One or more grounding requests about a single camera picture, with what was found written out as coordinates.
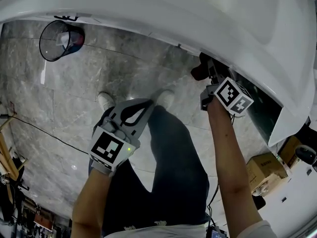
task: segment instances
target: white curved panel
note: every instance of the white curved panel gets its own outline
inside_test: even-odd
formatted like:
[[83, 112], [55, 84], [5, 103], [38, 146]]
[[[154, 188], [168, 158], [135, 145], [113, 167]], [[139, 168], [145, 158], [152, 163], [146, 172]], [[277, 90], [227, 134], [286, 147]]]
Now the white curved panel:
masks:
[[313, 0], [0, 0], [0, 22], [76, 12], [142, 25], [162, 36], [225, 59], [281, 106], [279, 126], [309, 115], [316, 47]]

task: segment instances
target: leg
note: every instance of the leg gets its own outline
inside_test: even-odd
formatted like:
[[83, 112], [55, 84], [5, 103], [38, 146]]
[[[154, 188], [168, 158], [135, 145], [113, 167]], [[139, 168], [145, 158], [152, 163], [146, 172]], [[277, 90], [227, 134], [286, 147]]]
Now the leg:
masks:
[[[106, 110], [100, 121], [94, 127], [102, 125], [104, 118], [109, 116], [112, 108]], [[92, 160], [89, 162], [91, 172]], [[143, 228], [150, 226], [148, 216], [150, 214], [150, 193], [144, 188], [139, 178], [127, 160], [116, 171], [112, 178], [103, 225], [103, 236], [123, 231], [124, 227], [135, 226]]]
[[149, 128], [157, 161], [152, 193], [160, 220], [168, 225], [207, 222], [208, 176], [188, 129], [161, 106], [155, 107]]

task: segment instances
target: wire mesh trash bin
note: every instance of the wire mesh trash bin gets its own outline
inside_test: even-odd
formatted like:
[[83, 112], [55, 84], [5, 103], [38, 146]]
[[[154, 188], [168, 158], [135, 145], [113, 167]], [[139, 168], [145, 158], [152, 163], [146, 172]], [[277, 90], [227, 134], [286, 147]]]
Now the wire mesh trash bin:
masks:
[[47, 61], [77, 52], [85, 42], [85, 32], [77, 26], [56, 20], [48, 24], [40, 37], [40, 53]]

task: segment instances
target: marble floor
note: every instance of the marble floor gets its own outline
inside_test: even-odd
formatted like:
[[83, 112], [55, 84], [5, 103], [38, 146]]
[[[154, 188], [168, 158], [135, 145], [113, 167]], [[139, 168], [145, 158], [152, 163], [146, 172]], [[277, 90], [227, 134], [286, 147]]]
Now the marble floor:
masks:
[[[195, 81], [190, 70], [199, 59], [164, 42], [122, 30], [82, 24], [84, 47], [56, 62], [39, 52], [39, 37], [47, 22], [21, 20], [3, 26], [0, 39], [0, 106], [86, 151], [92, 128], [102, 110], [100, 91], [117, 102], [148, 97], [160, 88], [175, 91], [170, 112], [189, 129], [210, 179], [209, 199], [217, 184], [213, 141], [207, 113], [200, 111], [200, 93], [208, 81]], [[248, 116], [234, 128], [246, 161], [267, 151]], [[72, 206], [88, 177], [89, 157], [41, 131], [14, 120], [5, 134], [13, 149], [30, 159], [24, 172], [30, 191], [24, 193], [59, 215], [70, 217]], [[135, 172], [152, 189], [156, 163], [146, 127], [141, 148], [130, 158]], [[213, 219], [226, 224], [220, 194]]]

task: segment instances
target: wall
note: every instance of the wall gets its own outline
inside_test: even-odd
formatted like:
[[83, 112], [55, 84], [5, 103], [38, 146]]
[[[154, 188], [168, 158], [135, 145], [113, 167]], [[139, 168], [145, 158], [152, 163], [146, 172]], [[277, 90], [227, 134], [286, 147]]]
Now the wall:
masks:
[[317, 213], [317, 172], [307, 176], [310, 165], [300, 161], [292, 168], [289, 182], [265, 197], [266, 206], [260, 210], [279, 238], [288, 237]]

